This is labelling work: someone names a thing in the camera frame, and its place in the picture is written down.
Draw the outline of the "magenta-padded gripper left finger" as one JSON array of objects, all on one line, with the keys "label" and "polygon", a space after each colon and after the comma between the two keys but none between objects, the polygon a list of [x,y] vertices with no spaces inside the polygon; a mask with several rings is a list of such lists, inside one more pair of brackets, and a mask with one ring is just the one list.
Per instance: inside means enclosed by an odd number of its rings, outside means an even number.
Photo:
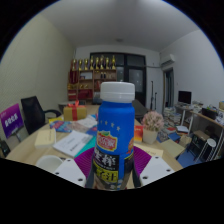
[{"label": "magenta-padded gripper left finger", "polygon": [[75,159],[66,159],[54,174],[84,188],[92,188],[94,174],[91,170],[94,149],[90,148]]}]

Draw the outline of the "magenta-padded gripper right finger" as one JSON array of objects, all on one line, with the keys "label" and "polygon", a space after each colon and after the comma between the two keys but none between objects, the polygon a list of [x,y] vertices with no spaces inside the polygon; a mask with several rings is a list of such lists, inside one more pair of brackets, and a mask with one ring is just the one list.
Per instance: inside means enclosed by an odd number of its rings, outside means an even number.
[{"label": "magenta-padded gripper right finger", "polygon": [[136,188],[146,186],[173,172],[160,156],[151,156],[138,147],[134,148],[133,183]]}]

